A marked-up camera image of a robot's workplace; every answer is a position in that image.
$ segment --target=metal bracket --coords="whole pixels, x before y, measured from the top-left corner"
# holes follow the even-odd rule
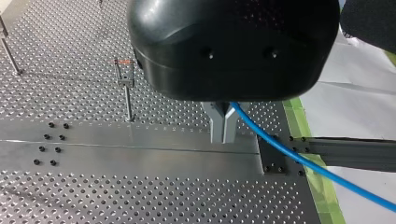
[[[285,155],[276,148],[270,146],[259,136],[257,136],[257,141],[259,143],[259,151],[264,173],[272,175],[286,175],[289,171],[289,167],[286,163]]]
[[[210,117],[210,141],[212,143],[233,143],[236,135],[238,114],[228,105],[227,112],[224,106],[214,102],[201,102],[202,108]],[[248,109],[250,103],[241,103],[243,109]]]
[[[131,65],[130,74],[125,74],[125,75],[121,74],[120,64],[117,58],[114,59],[114,66],[116,68],[117,84],[120,87],[123,87],[125,90],[125,102],[126,102],[126,109],[128,112],[128,117],[126,121],[133,122],[135,114],[133,114],[132,112],[131,94],[129,89],[134,87],[134,61],[132,59],[127,61]]]

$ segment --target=perforated metal plate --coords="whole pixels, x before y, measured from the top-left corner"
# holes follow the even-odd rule
[[[127,0],[32,0],[12,27],[7,42],[22,77],[0,60],[0,116],[31,121],[122,124],[124,93],[116,85],[113,60],[134,57],[126,27]],[[122,64],[128,72],[130,64]],[[170,100],[152,90],[135,68],[131,90],[140,123],[208,129],[209,118],[197,102]],[[270,133],[288,130],[281,103],[253,103],[250,116]],[[249,133],[238,121],[240,133]]]
[[[255,154],[38,146],[0,142],[2,223],[318,223],[305,177]]]
[[[0,178],[6,223],[305,223],[306,217],[296,183],[16,171]]]

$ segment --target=metal clamp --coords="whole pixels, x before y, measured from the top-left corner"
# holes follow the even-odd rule
[[[15,62],[14,57],[11,54],[11,50],[9,50],[6,38],[8,37],[8,31],[6,26],[4,25],[3,19],[0,16],[0,40],[3,45],[4,50],[6,51],[6,54],[9,58],[9,61],[12,64],[12,67],[14,68],[14,75],[15,76],[20,76],[22,74],[22,70],[18,68],[17,63]]]
[[[201,102],[202,108],[210,117],[210,141],[212,143],[233,143],[236,135],[238,114],[229,104]],[[241,103],[248,109],[250,103]]]
[[[124,88],[125,90],[125,102],[126,102],[126,109],[128,112],[127,120],[128,122],[134,121],[134,114],[132,112],[131,106],[131,94],[129,89],[134,87],[134,61],[129,60],[131,65],[131,73],[130,74],[121,74],[119,60],[117,58],[114,59],[114,65],[116,67],[116,77],[117,77],[117,84]]]

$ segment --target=vertical metal post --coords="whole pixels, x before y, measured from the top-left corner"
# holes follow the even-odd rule
[[[8,31],[6,29],[6,26],[4,25],[3,19],[0,16],[0,39],[1,43],[3,45],[4,50],[6,51],[6,54],[9,58],[9,61],[12,64],[12,67],[14,68],[14,75],[19,76],[22,73],[22,70],[18,68],[17,63],[15,62],[14,57],[11,54],[11,51],[9,50],[6,38],[8,36]]]
[[[131,108],[131,95],[129,93],[129,87],[127,85],[124,86],[125,90],[125,100],[126,100],[126,109],[128,112],[128,122],[134,121],[134,115],[132,114],[132,108]]]
[[[12,64],[12,67],[14,68],[14,75],[15,76],[20,76],[21,75],[21,70],[18,68],[17,63],[15,62],[14,57],[12,57],[11,51],[9,50],[8,44],[4,38],[1,38],[1,43],[3,45],[4,50],[6,51],[6,54],[9,58],[9,61]]]

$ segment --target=white floor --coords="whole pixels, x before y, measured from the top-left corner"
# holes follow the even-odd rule
[[[3,14],[4,10],[8,7],[12,0],[0,0],[0,14]]]

